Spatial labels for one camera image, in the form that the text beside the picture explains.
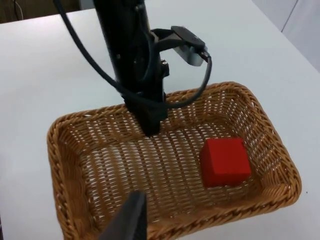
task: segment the white table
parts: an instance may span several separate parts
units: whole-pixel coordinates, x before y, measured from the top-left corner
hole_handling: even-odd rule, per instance
[[[183,25],[213,58],[210,82],[237,81],[257,96],[298,168],[299,201],[184,240],[318,240],[320,75],[250,0],[149,0],[152,28]],[[113,70],[94,10],[69,15],[84,45]],[[200,85],[205,64],[174,52],[167,92]],[[4,240],[59,240],[46,134],[64,114],[122,103],[87,64],[59,16],[0,25],[0,215]]]

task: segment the red cube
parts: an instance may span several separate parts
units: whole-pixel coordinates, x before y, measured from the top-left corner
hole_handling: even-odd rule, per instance
[[[236,186],[251,175],[247,151],[241,138],[209,138],[200,152],[203,185]]]

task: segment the wicker basket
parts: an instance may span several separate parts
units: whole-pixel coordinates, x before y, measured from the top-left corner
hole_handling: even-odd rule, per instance
[[[168,95],[187,99],[195,90]],[[252,176],[205,189],[199,151],[207,138],[244,139]],[[48,136],[57,217],[64,239],[93,240],[133,190],[148,201],[148,239],[193,232],[269,213],[297,201],[299,173],[257,99],[242,85],[208,86],[193,104],[169,111],[145,137],[124,105],[63,116]]]

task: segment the basket rim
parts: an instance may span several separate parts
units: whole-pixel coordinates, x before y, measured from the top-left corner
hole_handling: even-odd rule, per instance
[[[256,99],[256,97],[252,94],[252,92],[246,88],[245,86],[236,83],[236,82],[222,82],[222,83],[214,83],[211,85],[208,85],[205,91],[214,89],[215,92],[222,92],[222,91],[228,91],[232,89],[233,92],[238,92],[241,97],[244,98],[245,102],[248,103],[248,107],[250,108],[250,111],[254,113],[257,117],[257,121],[259,124],[267,125],[265,129],[265,133],[272,139],[274,143],[277,144],[277,148],[281,149],[284,154],[289,156],[289,153],[285,146],[283,145],[280,136],[278,135],[277,131],[275,130],[274,126],[272,125],[271,121],[263,111],[260,103]],[[189,90],[181,90],[176,91],[173,93],[167,94],[167,99],[169,101],[178,101],[184,98],[185,95],[192,94],[197,89],[189,89]],[[90,121],[92,119],[97,119],[101,116],[109,116],[109,115],[115,115],[115,114],[122,114],[127,111],[127,108],[124,104],[119,105],[113,105],[113,106],[107,106],[107,107],[101,107],[98,109],[92,109],[92,110],[85,110],[80,112],[74,112],[70,113],[64,116],[61,116],[57,118],[52,125],[49,128],[49,131],[47,133],[47,145],[48,145],[48,158],[50,162],[50,168],[51,168],[51,177],[52,177],[52,183],[53,183],[53,195],[55,200],[55,207],[57,212],[57,218],[59,220],[59,224],[62,229],[67,229],[67,231],[63,231],[63,235],[67,239],[77,239],[79,238],[77,229],[75,226],[75,223],[73,221],[73,213],[68,205],[70,202],[70,196],[68,194],[68,191],[61,187],[60,189],[57,189],[57,186],[60,186],[61,184],[65,182],[65,177],[63,171],[59,170],[59,168],[62,168],[60,162],[61,162],[61,155],[59,152],[59,148],[57,146],[59,136],[60,136],[60,129],[64,125],[69,124],[76,124],[80,121],[83,121],[83,119],[86,119],[87,121]],[[267,209],[264,211],[264,213],[272,212],[278,208],[282,208],[288,205],[291,205],[295,203],[299,195],[302,191],[302,183],[301,178],[299,176],[299,173],[289,157],[289,163],[288,168],[291,170],[295,170],[295,174],[293,174],[295,177],[289,176],[290,182],[295,183],[294,186],[292,186],[292,189],[290,191],[287,191],[286,195],[283,195],[283,198],[281,200],[277,201],[268,201],[264,203],[259,203],[256,205],[246,206],[242,207],[241,210],[239,210],[238,207],[232,207],[228,210],[226,213],[226,209],[223,210],[219,209],[219,207],[213,206],[215,209],[214,213],[212,214],[199,214],[199,218],[197,220],[197,224],[202,225],[202,227],[196,228],[196,230],[193,230],[192,227],[194,225],[194,222],[190,222],[189,227],[188,224],[184,222],[183,226],[177,224],[177,221],[172,222],[171,229],[165,229],[163,232],[159,232],[158,230],[155,231],[155,229],[159,229],[162,225],[161,223],[153,223],[152,226],[148,228],[148,234],[154,237],[163,236],[166,234],[169,234],[170,236],[178,235],[178,233],[183,232],[184,234],[191,234],[193,232],[199,231],[201,229],[204,229],[208,227],[211,221],[216,220],[218,218],[221,218],[221,224],[227,222],[230,222],[228,220],[228,216],[232,216],[232,221],[236,221],[239,219],[247,218],[251,216],[252,211],[259,211],[261,209]],[[65,198],[65,213],[63,214],[60,210],[60,206],[57,202],[60,202],[57,195],[63,195]],[[98,233],[99,231],[97,229],[93,229],[94,232]]]

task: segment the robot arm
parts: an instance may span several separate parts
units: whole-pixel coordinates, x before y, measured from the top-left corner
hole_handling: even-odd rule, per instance
[[[60,0],[54,0],[75,44],[88,63],[122,95],[146,136],[158,134],[168,109],[182,108],[196,100],[209,81],[212,61],[205,43],[181,26],[150,30],[144,0],[93,0],[116,76],[114,81],[94,61],[73,29]],[[160,52],[175,51],[190,65],[207,70],[202,85],[184,102],[166,102],[163,79],[169,75],[168,63]]]

